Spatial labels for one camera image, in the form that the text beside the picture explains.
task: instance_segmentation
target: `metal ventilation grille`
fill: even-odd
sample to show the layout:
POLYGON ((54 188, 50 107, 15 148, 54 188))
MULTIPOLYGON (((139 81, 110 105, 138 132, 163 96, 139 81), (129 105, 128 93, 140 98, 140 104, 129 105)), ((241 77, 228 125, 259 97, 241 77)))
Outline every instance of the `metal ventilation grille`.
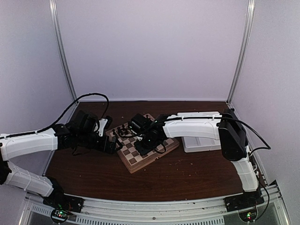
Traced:
MULTIPOLYGON (((142 225, 143 223, 120 223, 120 222, 106 222, 103 220, 97 220, 92 218, 76 218, 76 223, 81 225, 142 225)), ((185 223, 155 223, 159 225, 225 225, 223 217, 217 217, 213 219, 202 219, 193 222, 185 223)))
POLYGON ((50 216, 50 214, 51 214, 51 210, 37 206, 37 205, 33 205, 31 208, 31 211, 45 215, 45 216, 50 216))

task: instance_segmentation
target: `wire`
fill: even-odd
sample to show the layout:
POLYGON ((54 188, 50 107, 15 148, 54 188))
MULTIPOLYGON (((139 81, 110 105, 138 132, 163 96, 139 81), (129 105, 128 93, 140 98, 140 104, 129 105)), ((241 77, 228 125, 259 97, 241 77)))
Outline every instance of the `wire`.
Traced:
POLYGON ((256 222, 257 220, 259 220, 259 219, 263 216, 263 214, 266 212, 266 210, 267 210, 267 208, 268 208, 268 206, 269 206, 269 203, 270 203, 270 194, 269 194, 268 190, 265 188, 264 185, 262 185, 262 183, 260 182, 259 178, 258 178, 258 177, 256 177, 256 178, 257 178, 259 184, 262 186, 262 188, 263 188, 263 189, 265 190, 265 192, 267 193, 267 196, 268 196, 268 202, 267 202, 266 208, 264 209, 264 211, 262 212, 262 214, 261 214, 258 218, 256 218, 256 219, 254 220, 254 222, 256 222))
POLYGON ((69 213, 71 213, 71 209, 72 209, 72 207, 71 207, 71 204, 69 203, 69 213))
POLYGON ((250 152, 250 157, 253 155, 253 153, 257 150, 260 150, 260 149, 268 149, 270 150, 268 147, 259 147, 259 148, 256 148, 256 149, 253 149, 251 152, 250 152))
POLYGON ((164 147, 164 151, 158 151, 158 150, 156 150, 156 148, 153 149, 158 154, 164 154, 167 151, 167 148, 165 147, 164 143, 161 143, 161 145, 164 147))
POLYGON ((4 139, 4 138, 10 138, 10 137, 18 137, 18 136, 24 136, 24 135, 33 135, 33 134, 36 134, 36 133, 41 133, 41 132, 44 132, 50 128, 52 128, 58 121, 60 121, 60 119, 66 114, 66 112, 72 107, 72 105, 74 105, 76 102, 78 102, 79 99, 81 98, 84 98, 84 97, 87 97, 87 96, 91 96, 91 95, 98 95, 98 96, 102 96, 106 99, 106 107, 105 107, 105 110, 102 114, 101 117, 103 117, 106 113, 106 111, 108 110, 108 106, 109 106, 109 99, 106 95, 104 94, 100 94, 100 93, 89 93, 89 94, 85 94, 85 95, 81 95, 80 97, 78 97, 77 99, 75 99, 64 111, 63 113, 59 116, 59 118, 54 121, 51 125, 43 128, 43 129, 40 129, 40 130, 37 130, 37 131, 30 131, 30 132, 25 132, 25 133, 18 133, 18 134, 12 134, 12 135, 8 135, 8 136, 3 136, 3 137, 0 137, 0 139, 4 139))
POLYGON ((143 135, 145 133, 147 133, 150 129, 152 129, 153 127, 155 126, 158 126, 158 125, 164 125, 166 122, 169 122, 169 121, 174 121, 174 120, 188 120, 188 119, 220 119, 220 120, 227 120, 227 121, 235 121, 235 122, 238 122, 244 126, 246 126, 249 130, 251 130, 265 145, 266 147, 260 147, 260 148, 257 148, 257 149, 254 149, 250 155, 253 154, 254 151, 258 150, 258 149, 268 149, 270 150, 271 147, 268 145, 268 143, 259 135, 259 133, 254 130, 252 127, 250 127, 247 123, 241 121, 241 120, 237 120, 237 119, 234 119, 234 118, 228 118, 228 117, 176 117, 176 118, 170 118, 170 119, 166 119, 166 120, 161 120, 161 121, 158 121, 158 120, 155 120, 152 125, 150 125, 148 128, 146 128, 145 130, 141 131, 140 133, 138 134, 135 134, 135 135, 130 135, 130 136, 125 136, 125 135, 120 135, 120 137, 127 137, 127 138, 130 138, 130 137, 137 137, 137 136, 140 136, 140 135, 143 135))
POLYGON ((257 166, 257 164, 256 164, 256 167, 255 167, 255 169, 253 170, 253 172, 255 172, 255 171, 257 170, 257 168, 258 168, 258 166, 257 166))
POLYGON ((126 131, 126 130, 129 130, 132 132, 132 129, 129 129, 129 128, 121 128, 121 131, 126 131))
POLYGON ((50 206, 51 206, 51 204, 48 202, 48 200, 44 197, 44 196, 42 196, 41 194, 38 194, 42 199, 44 199, 50 206))

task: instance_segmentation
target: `black cable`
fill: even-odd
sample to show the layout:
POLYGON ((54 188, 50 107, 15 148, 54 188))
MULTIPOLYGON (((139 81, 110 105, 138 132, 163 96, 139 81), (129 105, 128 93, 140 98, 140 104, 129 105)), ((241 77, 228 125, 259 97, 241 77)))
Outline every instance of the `black cable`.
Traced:
POLYGON ((158 151, 158 150, 156 150, 156 148, 153 149, 158 154, 164 154, 167 151, 167 148, 165 147, 164 143, 161 143, 161 145, 164 147, 164 151, 158 151))
POLYGON ((30 131, 30 132, 25 132, 25 133, 12 134, 12 135, 8 135, 8 136, 6 136, 6 137, 3 136, 3 137, 0 137, 0 139, 10 138, 10 137, 19 137, 19 136, 24 136, 24 135, 33 135, 33 134, 35 134, 35 133, 41 133, 41 132, 44 132, 44 131, 46 131, 46 130, 52 128, 58 121, 60 121, 60 119, 66 114, 66 112, 72 107, 72 105, 74 105, 76 102, 78 102, 79 99, 84 98, 84 97, 87 97, 87 96, 91 96, 91 95, 102 96, 102 97, 104 97, 104 98, 106 99, 106 102, 107 102, 106 108, 105 108, 105 110, 104 110, 104 112, 103 112, 103 114, 102 114, 102 116, 101 116, 101 117, 103 117, 103 116, 105 115, 107 109, 108 109, 108 106, 109 106, 109 99, 108 99, 108 97, 107 97, 106 95, 100 94, 100 93, 89 93, 89 94, 81 95, 80 97, 78 97, 77 99, 75 99, 75 100, 74 100, 74 101, 73 101, 73 102, 72 102, 72 103, 71 103, 71 104, 63 111, 63 113, 59 116, 59 118, 58 118, 56 121, 54 121, 51 125, 49 125, 49 126, 43 128, 43 129, 37 130, 37 131, 30 131))
POLYGON ((164 125, 166 122, 169 122, 169 121, 173 121, 173 120, 188 120, 188 119, 220 119, 220 120, 227 120, 227 121, 235 121, 235 122, 238 122, 240 124, 243 124, 244 126, 246 126, 248 129, 250 129, 265 145, 266 147, 264 147, 264 149, 268 149, 270 150, 271 147, 268 145, 268 143, 259 135, 259 133, 254 130, 252 127, 250 127, 247 123, 241 121, 241 120, 237 120, 237 119, 234 119, 234 118, 228 118, 228 117, 176 117, 176 118, 170 118, 170 119, 166 119, 166 120, 161 120, 161 121, 158 121, 158 120, 155 120, 154 123, 149 126, 148 128, 146 128, 145 130, 141 131, 140 133, 138 134, 135 134, 135 135, 131 135, 131 136, 124 136, 124 135, 120 135, 120 137, 127 137, 127 138, 130 138, 130 137, 136 137, 136 136, 140 136, 140 135, 143 135, 145 133, 147 133, 150 129, 152 129, 153 127, 155 126, 158 126, 158 125, 164 125))
POLYGON ((265 190, 265 192, 267 193, 267 196, 268 196, 268 202, 267 202, 266 208, 264 209, 264 211, 262 212, 262 214, 261 214, 258 218, 255 219, 255 222, 256 222, 257 220, 259 220, 259 219, 264 215, 264 213, 266 212, 266 210, 267 210, 267 208, 268 208, 268 206, 269 206, 269 203, 270 203, 270 194, 269 194, 268 190, 264 187, 264 185, 262 185, 262 183, 260 182, 259 178, 258 178, 258 177, 256 177, 256 178, 257 178, 259 184, 262 186, 262 188, 263 188, 263 189, 265 190))
POLYGON ((268 149, 268 150, 270 150, 268 147, 259 147, 259 148, 253 149, 253 150, 251 151, 251 153, 250 153, 250 157, 253 155, 253 153, 254 153, 255 151, 260 150, 260 149, 268 149))

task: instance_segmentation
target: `metal corner post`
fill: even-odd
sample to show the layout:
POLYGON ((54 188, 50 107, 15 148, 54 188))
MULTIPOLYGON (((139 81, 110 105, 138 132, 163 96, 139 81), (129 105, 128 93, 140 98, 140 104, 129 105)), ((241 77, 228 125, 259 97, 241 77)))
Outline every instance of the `metal corner post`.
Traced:
POLYGON ((228 98, 227 98, 227 103, 229 105, 232 102, 233 95, 234 95, 234 92, 236 90, 236 86, 238 84, 238 80, 239 80, 239 77, 240 77, 240 74, 241 74, 241 71, 242 71, 242 67, 243 67, 243 63, 244 63, 244 60, 245 60, 246 49, 247 49, 247 45, 248 45, 248 42, 249 42, 249 37, 250 37, 253 18, 254 18, 254 9, 255 9, 255 0, 248 0, 248 10, 247 10, 247 15, 246 15, 243 40, 242 40, 242 44, 241 44, 241 47, 240 47, 239 59, 238 59, 237 65, 236 65, 233 81, 232 81, 231 88, 230 88, 230 91, 229 91, 229 95, 228 95, 228 98))
POLYGON ((69 91, 71 93, 72 99, 75 100, 75 99, 77 99, 77 96, 76 96, 75 88, 74 88, 74 85, 73 85, 73 82, 71 79, 69 67, 67 64, 65 49, 64 49, 64 46, 62 43, 60 24, 59 24, 58 13, 57 13, 57 8, 56 8, 56 0, 49 0, 49 3, 50 3, 50 12, 51 12, 51 16, 52 16, 52 20, 53 20, 53 24, 54 24, 54 30, 55 30, 55 34, 56 34, 58 49, 59 49, 59 53, 60 53, 61 64, 62 64, 62 67, 64 70, 67 85, 69 87, 69 91))

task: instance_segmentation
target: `chessboard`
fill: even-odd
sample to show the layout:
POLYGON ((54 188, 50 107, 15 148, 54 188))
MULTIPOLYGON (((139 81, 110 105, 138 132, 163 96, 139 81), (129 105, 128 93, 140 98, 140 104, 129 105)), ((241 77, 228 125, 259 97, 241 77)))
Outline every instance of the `chessboard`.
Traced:
MULTIPOLYGON (((154 118, 146 114, 145 117, 148 116, 151 120, 154 120, 154 118)), ((126 166, 126 168, 129 170, 130 173, 134 173, 145 166, 149 165, 150 163, 153 163, 155 160, 161 158, 162 156, 168 154, 175 148, 179 146, 179 141, 177 141, 175 138, 169 138, 164 141, 163 145, 165 146, 165 149, 163 145, 159 145, 156 147, 156 151, 163 152, 162 154, 159 154, 155 152, 154 150, 148 152, 146 155, 141 156, 140 153, 135 149, 134 142, 138 140, 137 137, 131 137, 131 138, 123 138, 119 137, 118 134, 114 131, 117 131, 118 127, 115 127, 109 131, 106 132, 106 135, 108 135, 110 138, 116 137, 118 140, 123 144, 123 148, 119 151, 117 151, 119 157, 121 158, 122 162, 126 166)), ((128 131, 128 136, 133 135, 130 130, 128 131)))

